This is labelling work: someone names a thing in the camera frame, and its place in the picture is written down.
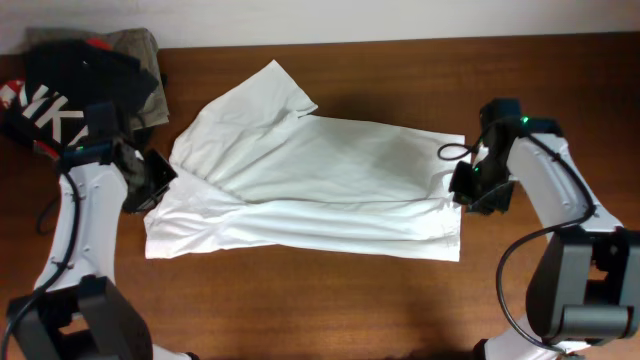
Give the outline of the white t-shirt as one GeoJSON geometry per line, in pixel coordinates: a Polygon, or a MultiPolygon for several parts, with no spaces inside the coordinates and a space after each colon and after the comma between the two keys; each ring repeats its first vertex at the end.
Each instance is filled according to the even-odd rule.
{"type": "Polygon", "coordinates": [[[321,117],[276,62],[207,104],[175,140],[176,172],[145,217],[145,255],[283,245],[458,261],[460,136],[321,117]]]}

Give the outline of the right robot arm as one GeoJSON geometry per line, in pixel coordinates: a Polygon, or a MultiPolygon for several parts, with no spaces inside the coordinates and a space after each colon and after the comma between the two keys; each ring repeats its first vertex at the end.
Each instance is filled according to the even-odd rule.
{"type": "Polygon", "coordinates": [[[475,359],[577,359],[583,349],[639,330],[639,234],[598,201],[580,174],[558,123],[525,115],[515,98],[495,98],[479,112],[481,134],[451,159],[449,190],[471,213],[509,209],[522,185],[541,229],[512,243],[496,269],[496,293],[510,327],[480,340],[475,359]],[[526,291],[520,320],[508,309],[503,272],[525,243],[548,244],[526,291]]]}

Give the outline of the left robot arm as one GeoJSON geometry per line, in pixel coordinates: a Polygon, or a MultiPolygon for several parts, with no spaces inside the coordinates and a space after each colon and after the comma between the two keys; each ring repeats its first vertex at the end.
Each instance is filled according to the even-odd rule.
{"type": "Polygon", "coordinates": [[[60,210],[33,291],[12,299],[1,356],[15,341],[28,360],[192,359],[155,344],[115,284],[121,213],[158,204],[176,172],[157,152],[147,161],[111,103],[84,111],[88,137],[55,158],[60,210]]]}

